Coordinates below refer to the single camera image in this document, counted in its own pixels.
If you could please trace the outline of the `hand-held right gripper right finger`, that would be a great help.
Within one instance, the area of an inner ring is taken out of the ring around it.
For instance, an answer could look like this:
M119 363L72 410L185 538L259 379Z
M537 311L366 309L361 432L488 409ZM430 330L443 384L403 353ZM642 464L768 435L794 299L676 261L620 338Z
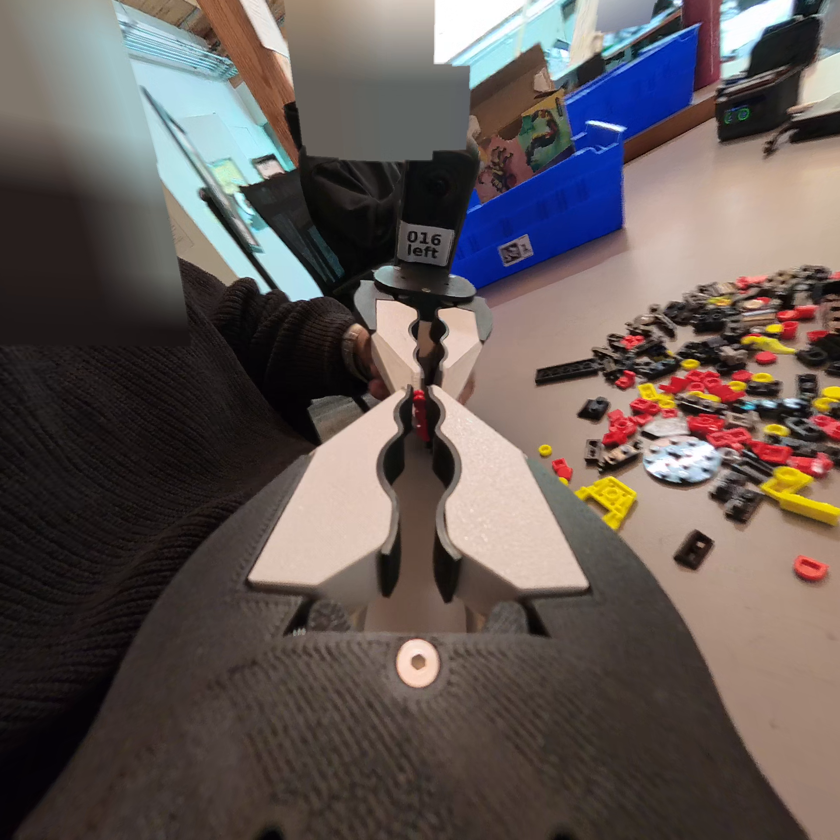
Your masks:
M488 616L501 602L581 595L590 584L531 460L441 387L427 391L434 581L444 602Z

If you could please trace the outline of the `yellow lego wedge plate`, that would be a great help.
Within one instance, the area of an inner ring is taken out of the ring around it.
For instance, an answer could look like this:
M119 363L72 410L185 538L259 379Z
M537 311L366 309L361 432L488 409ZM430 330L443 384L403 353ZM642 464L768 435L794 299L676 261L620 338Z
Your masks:
M605 476L574 492L582 502L593 502L603 511L602 521L618 531L637 501L637 492L614 476Z

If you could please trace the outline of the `pink printed cardboard box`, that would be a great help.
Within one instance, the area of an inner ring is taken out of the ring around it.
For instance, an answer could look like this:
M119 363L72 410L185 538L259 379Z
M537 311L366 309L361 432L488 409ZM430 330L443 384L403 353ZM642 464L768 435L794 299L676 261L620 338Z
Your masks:
M480 168L476 179L476 194L481 204L525 183L532 177L525 152L517 138L504 139L498 135L479 143Z

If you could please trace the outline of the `person's left forearm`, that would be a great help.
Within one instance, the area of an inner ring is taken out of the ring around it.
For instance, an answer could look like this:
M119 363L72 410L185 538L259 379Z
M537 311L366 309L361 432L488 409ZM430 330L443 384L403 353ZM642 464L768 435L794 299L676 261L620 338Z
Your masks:
M227 343L268 404L289 423L312 401L360 396L367 381L355 361L361 325L328 297L292 301L261 292L249 278L227 286L179 259L185 300Z

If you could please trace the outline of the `person's left hand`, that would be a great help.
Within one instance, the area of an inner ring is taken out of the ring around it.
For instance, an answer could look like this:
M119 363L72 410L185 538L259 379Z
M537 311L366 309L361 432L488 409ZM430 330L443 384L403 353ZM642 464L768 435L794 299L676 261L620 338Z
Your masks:
M370 337L360 347L360 360L364 363L368 375L368 392L375 400L384 401L392 391L375 363Z

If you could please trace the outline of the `wooden ceiling beam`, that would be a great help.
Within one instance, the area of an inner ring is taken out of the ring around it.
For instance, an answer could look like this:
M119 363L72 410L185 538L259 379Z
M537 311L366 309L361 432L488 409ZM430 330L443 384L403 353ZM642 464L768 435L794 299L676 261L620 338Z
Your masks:
M292 138L285 107L295 101L289 59L266 45L264 25L249 15L253 2L198 1L222 47L255 98L293 165L298 145Z

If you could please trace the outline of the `black box with green lights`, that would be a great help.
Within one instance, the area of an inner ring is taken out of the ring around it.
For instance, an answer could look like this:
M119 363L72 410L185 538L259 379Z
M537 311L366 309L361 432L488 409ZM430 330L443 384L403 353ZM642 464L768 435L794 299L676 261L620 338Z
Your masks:
M785 66L722 82L715 100L718 141L728 143L779 128L799 101L802 72L800 67Z

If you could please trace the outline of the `short black lego plate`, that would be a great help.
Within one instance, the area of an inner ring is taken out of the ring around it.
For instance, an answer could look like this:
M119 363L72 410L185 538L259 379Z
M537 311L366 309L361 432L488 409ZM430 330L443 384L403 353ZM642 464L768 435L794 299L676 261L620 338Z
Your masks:
M673 558L682 568L697 571L714 547L713 538L700 530L693 529L682 540Z

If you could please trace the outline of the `pile of mixed lego pieces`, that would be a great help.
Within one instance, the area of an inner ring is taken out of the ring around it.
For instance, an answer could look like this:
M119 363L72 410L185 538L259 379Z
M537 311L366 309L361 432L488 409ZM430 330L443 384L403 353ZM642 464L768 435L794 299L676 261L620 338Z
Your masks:
M605 426L584 445L600 476L639 464L662 485L708 485L734 522L772 500L838 526L838 505L809 491L838 471L838 272L803 265L697 285L588 358L603 370L584 379L628 398L622 409L593 397L577 413Z

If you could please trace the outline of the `white paper notice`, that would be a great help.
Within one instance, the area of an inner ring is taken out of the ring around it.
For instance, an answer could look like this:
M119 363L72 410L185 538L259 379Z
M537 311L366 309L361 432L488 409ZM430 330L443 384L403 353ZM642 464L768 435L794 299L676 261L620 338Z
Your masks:
M240 1L259 43L273 53L289 58L286 40L267 1Z

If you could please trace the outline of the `green printed cardboard box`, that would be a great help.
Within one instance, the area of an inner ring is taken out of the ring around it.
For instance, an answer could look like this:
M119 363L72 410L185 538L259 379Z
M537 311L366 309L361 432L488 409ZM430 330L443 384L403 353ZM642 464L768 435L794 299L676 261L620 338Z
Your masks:
M522 114L518 141L533 175L571 158L574 132L562 90L553 91Z

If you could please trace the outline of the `dark grey laptop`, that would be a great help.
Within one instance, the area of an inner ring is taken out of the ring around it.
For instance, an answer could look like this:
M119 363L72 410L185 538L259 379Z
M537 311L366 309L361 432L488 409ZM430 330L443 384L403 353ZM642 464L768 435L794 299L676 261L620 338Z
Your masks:
M772 155L782 139L791 144L839 135L839 92L827 98L789 109L788 119L763 145L763 156Z

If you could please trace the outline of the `black mesh chair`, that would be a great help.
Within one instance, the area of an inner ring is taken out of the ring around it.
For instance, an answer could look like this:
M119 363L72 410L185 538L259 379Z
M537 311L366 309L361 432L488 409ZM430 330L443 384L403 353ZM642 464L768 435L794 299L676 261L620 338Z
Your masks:
M290 171L243 185L240 192L302 264L321 294L333 298L347 277L310 217L299 172Z

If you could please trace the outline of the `long black lego plate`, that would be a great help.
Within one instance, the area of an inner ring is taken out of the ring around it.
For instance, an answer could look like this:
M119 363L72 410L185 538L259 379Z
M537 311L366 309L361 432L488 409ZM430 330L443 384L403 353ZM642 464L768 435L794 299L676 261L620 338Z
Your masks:
M602 363L596 358L575 360L539 368L535 371L533 381L536 386L572 382L597 376L602 370Z

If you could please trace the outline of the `maroon pillar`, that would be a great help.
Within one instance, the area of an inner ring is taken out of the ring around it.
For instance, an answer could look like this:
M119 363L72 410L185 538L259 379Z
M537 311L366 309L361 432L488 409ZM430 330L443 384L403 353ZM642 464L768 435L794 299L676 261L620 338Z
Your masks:
M721 77L721 1L683 1L685 28L698 25L694 90L707 88Z

